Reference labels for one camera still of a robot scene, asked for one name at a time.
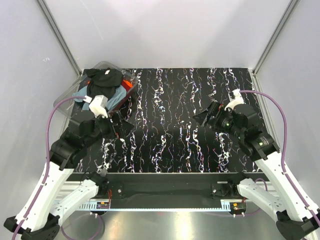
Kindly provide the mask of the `black t shirt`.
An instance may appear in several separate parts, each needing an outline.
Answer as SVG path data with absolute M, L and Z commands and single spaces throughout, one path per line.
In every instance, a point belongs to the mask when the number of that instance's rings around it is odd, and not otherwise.
M 103 95 L 111 99 L 116 93 L 123 81 L 123 74 L 116 69 L 88 69 L 86 75 L 90 78 L 87 85 L 87 95 L 94 98 L 98 95 Z

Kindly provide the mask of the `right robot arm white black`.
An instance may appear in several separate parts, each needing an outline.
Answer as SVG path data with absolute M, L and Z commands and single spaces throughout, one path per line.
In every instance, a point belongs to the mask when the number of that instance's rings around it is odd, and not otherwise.
M 238 173 L 228 179 L 222 194 L 245 198 L 268 214 L 286 240 L 301 240 L 319 228 L 320 208 L 301 189 L 291 185 L 294 176 L 281 166 L 280 148 L 271 135 L 261 129 L 261 121 L 251 105 L 238 103 L 233 108 L 212 102 L 193 119 L 202 127 L 234 137 L 240 149 L 265 174 L 278 194 L 275 197 L 254 180 Z

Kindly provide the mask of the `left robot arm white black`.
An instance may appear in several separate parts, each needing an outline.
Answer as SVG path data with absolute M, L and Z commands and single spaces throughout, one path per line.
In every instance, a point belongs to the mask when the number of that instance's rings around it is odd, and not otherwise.
M 58 203 L 54 203 L 62 186 L 87 150 L 107 139 L 123 139 L 133 130 L 121 114 L 95 116 L 86 110 L 74 115 L 60 138 L 47 152 L 41 178 L 29 200 L 16 216 L 5 220 L 3 226 L 23 240 L 53 240 L 64 221 L 91 198 L 109 194 L 108 179 L 91 172 L 83 182 Z

